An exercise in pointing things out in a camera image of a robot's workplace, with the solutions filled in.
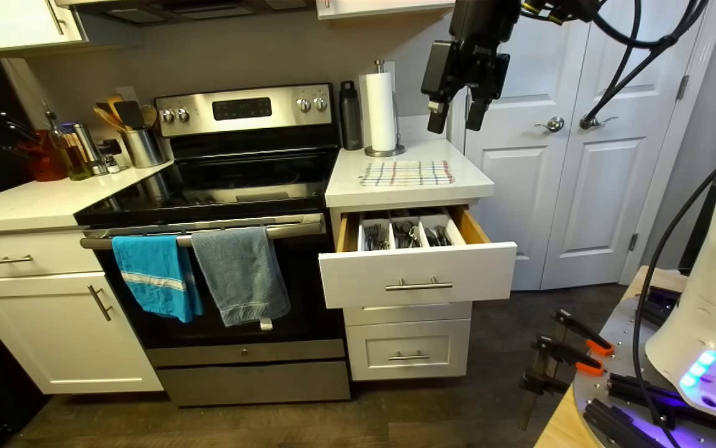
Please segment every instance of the dish towel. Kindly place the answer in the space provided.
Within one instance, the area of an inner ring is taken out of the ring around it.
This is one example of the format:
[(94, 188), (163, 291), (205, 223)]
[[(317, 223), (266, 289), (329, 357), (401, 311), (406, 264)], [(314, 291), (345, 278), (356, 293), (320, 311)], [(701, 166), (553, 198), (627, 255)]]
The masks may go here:
[(158, 316), (194, 321), (203, 314), (188, 250), (176, 235), (111, 235), (113, 262), (137, 303)]
[(285, 283), (264, 227), (194, 232), (191, 249), (224, 325), (287, 314)]

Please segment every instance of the oven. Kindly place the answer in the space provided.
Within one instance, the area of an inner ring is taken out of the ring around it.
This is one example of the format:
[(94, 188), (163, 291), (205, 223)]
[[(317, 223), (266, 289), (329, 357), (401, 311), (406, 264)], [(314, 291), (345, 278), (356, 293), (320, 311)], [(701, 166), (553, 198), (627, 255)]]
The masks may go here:
[[(338, 153), (329, 84), (157, 100), (174, 165), (76, 214), (140, 342), (176, 406), (351, 398), (343, 321), (322, 303), (317, 254), (332, 249), (325, 183)], [(291, 311), (224, 325), (194, 255), (203, 316), (179, 324), (140, 309), (111, 235), (264, 227)]]

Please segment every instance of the wall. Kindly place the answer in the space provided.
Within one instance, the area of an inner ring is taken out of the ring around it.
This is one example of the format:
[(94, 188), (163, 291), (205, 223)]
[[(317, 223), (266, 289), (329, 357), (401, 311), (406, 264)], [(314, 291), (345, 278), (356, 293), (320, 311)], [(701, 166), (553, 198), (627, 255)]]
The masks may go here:
[[(716, 166), (716, 50), (711, 56), (708, 75), (704, 80), (699, 102), (691, 112), (691, 122), (683, 135), (683, 143), (678, 151), (678, 158), (673, 165), (669, 188), (662, 198), (662, 209), (649, 238), (649, 245), (644, 250), (644, 264), (652, 259), (658, 235), (683, 203), (683, 198), (696, 188), (696, 183)], [(664, 249), (664, 255), (658, 265), (677, 269), (678, 259), (683, 254), (683, 245), (689, 242), (691, 227), (699, 217), (699, 203), (687, 214), (687, 218), (673, 232), (669, 245)]]
[(340, 82), (394, 62), (401, 115), (425, 115), (419, 77), (429, 43), (447, 36), (444, 13), (317, 23), (315, 13), (142, 26), (123, 50), (13, 62), (10, 75), (41, 123), (41, 109), (81, 122), (92, 105), (132, 84), (142, 100), (174, 91), (291, 82)]

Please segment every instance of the oven door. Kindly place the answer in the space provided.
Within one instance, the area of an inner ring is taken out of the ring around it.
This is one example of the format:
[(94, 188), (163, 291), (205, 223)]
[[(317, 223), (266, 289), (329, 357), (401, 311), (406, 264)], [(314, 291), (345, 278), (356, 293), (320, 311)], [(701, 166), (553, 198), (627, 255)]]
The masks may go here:
[[(195, 273), (195, 286), (203, 300), (203, 316), (194, 319), (191, 324), (179, 324), (176, 319), (142, 311), (118, 277), (107, 235), (146, 233), (146, 227), (110, 232), (94, 229), (86, 232), (81, 245), (94, 249), (143, 349), (340, 337), (340, 314), (325, 309), (317, 277), (317, 254), (332, 249), (322, 214), (169, 223), (162, 227), (162, 232), (227, 229), (251, 223), (269, 229), (291, 300), (291, 311), (284, 319), (270, 321), (270, 325), (254, 321), (227, 328), (195, 262), (191, 269)], [(179, 235), (179, 245), (181, 250), (191, 250), (188, 235)]]

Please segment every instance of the open drawer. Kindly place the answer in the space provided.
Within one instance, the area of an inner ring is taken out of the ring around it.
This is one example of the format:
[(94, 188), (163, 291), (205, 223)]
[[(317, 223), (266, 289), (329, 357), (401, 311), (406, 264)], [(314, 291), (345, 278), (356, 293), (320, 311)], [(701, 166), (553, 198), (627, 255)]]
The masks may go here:
[(336, 254), (317, 255), (329, 309), (510, 295), (516, 245), (515, 242), (490, 242), (465, 207), (449, 209), (449, 218), (465, 242), (455, 245), (360, 250), (357, 218), (345, 214), (338, 227)]

